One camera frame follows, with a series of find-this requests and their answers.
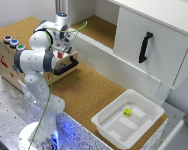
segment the black handle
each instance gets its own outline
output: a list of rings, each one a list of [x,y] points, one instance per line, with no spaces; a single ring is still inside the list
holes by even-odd
[[[146,61],[147,57],[145,56],[148,40],[153,37],[153,34],[150,32],[147,32],[146,36],[143,39],[142,47],[141,47],[141,52],[139,55],[139,63],[143,63]]]
[[[62,75],[63,73],[67,72],[68,70],[72,69],[73,67],[77,66],[79,62],[73,58],[73,56],[70,56],[70,61],[72,62],[70,65],[67,67],[61,68],[59,70],[54,69],[54,74],[57,76]]]

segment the cork surface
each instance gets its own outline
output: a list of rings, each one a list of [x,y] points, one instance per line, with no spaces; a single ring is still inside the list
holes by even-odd
[[[27,49],[30,49],[29,38],[38,24],[39,20],[30,17],[3,27],[0,29],[0,41],[3,41],[5,35],[12,35],[13,38],[19,39],[21,44],[26,45]],[[52,94],[65,100],[66,113],[111,146],[114,150],[117,148],[98,133],[96,126],[91,122],[91,118],[123,92],[125,92],[125,89],[82,63],[77,66],[77,70],[55,82],[52,89]],[[166,119],[167,116],[163,115],[131,148],[131,150],[140,149]]]
[[[97,16],[91,16],[90,18],[74,24],[71,27],[78,29],[85,21],[88,22],[88,25],[86,26],[86,28],[81,30],[82,33],[112,49],[114,48],[116,25],[107,22]]]

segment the green cable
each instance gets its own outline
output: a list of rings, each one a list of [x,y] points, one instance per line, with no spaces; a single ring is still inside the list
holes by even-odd
[[[73,39],[73,42],[72,42],[72,46],[73,46],[73,45],[74,45],[74,42],[75,42],[75,40],[76,40],[76,37],[77,37],[77,35],[78,35],[78,33],[79,33],[79,31],[82,30],[83,28],[85,28],[86,25],[87,25],[87,21],[84,22],[84,23],[81,25],[81,27],[80,27],[79,29],[75,30],[75,31],[59,31],[59,30],[51,29],[51,28],[46,28],[46,29],[54,30],[54,31],[59,31],[59,32],[66,32],[66,33],[77,32],[76,35],[75,35],[75,38]],[[50,42],[50,47],[51,47],[52,52],[53,52],[53,48],[52,48],[52,44],[51,44],[50,37],[49,37],[49,35],[46,33],[46,31],[45,31],[45,34],[46,34],[46,36],[47,36],[47,38],[48,38],[48,41]],[[31,148],[31,145],[32,145],[32,143],[33,143],[33,141],[34,141],[34,138],[35,138],[35,136],[36,136],[36,133],[37,133],[37,131],[38,131],[38,128],[40,127],[41,121],[43,120],[43,117],[44,117],[44,115],[45,115],[45,111],[46,111],[46,109],[47,109],[47,107],[48,107],[48,104],[49,104],[49,101],[50,101],[51,92],[52,92],[53,78],[54,78],[54,70],[52,71],[52,79],[51,79],[51,83],[50,83],[50,93],[49,93],[49,97],[48,97],[48,100],[47,100],[47,104],[46,104],[46,106],[45,106],[45,109],[44,109],[44,111],[43,111],[43,114],[42,114],[42,116],[41,116],[41,119],[40,119],[39,124],[38,124],[38,126],[37,126],[37,128],[36,128],[36,132],[34,133],[34,136],[33,136],[32,140],[31,140],[31,143],[30,143],[30,145],[29,145],[28,150]]]

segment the yellow object in bin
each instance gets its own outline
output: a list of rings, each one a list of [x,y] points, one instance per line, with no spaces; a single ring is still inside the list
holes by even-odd
[[[126,108],[126,109],[124,110],[124,115],[129,116],[130,114],[131,114],[131,109]]]

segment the brown box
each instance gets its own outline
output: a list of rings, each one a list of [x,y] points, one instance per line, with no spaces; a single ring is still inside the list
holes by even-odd
[[[37,19],[30,17],[0,29],[0,74],[19,90],[22,90],[22,87],[20,86],[18,79],[24,82],[24,73],[20,73],[20,71],[14,64],[14,55],[16,50],[10,48],[9,45],[4,44],[3,38],[6,35],[11,35],[13,38],[22,41],[21,44],[24,44],[27,47],[27,49],[30,49],[28,45],[29,38],[33,33],[33,29],[38,25],[38,22],[39,21]],[[57,61],[55,69],[58,69],[62,63],[65,65],[71,64],[70,56],[73,56],[74,59],[77,59],[78,53],[73,52],[69,56],[63,59],[59,59]],[[76,67],[70,69],[69,71],[63,73],[60,76],[54,75],[53,82],[56,82],[57,80],[74,71],[75,69]],[[45,78],[47,84],[50,85],[52,73],[44,72],[43,77]]]

